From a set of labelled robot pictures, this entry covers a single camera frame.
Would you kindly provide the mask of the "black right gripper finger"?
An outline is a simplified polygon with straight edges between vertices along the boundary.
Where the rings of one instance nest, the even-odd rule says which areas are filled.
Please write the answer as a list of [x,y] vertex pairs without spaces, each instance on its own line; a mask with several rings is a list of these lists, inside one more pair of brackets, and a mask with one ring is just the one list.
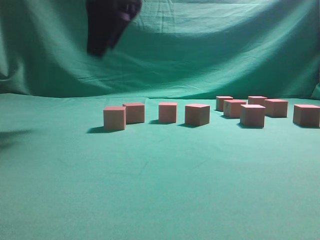
[[113,26],[107,38],[107,48],[114,49],[128,25],[139,15],[141,0],[114,0]]

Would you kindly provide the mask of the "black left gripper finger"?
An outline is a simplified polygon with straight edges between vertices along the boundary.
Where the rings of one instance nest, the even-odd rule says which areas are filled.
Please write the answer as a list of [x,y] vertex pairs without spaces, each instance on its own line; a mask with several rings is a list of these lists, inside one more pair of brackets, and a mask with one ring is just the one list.
[[114,0],[87,0],[85,6],[88,22],[87,53],[103,57],[109,49],[108,36],[113,29]]

